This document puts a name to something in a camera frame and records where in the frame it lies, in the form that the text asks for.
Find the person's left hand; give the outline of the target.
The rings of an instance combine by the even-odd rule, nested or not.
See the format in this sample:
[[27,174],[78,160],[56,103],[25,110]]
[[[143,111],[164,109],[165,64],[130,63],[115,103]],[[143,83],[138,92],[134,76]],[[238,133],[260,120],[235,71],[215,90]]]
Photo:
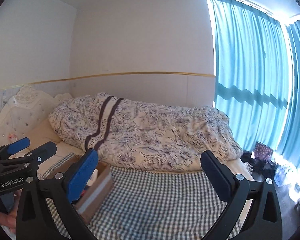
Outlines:
[[9,214],[4,214],[0,212],[0,225],[6,226],[9,229],[9,231],[13,234],[15,234],[16,218],[21,192],[22,190],[17,190],[14,192],[14,206]]

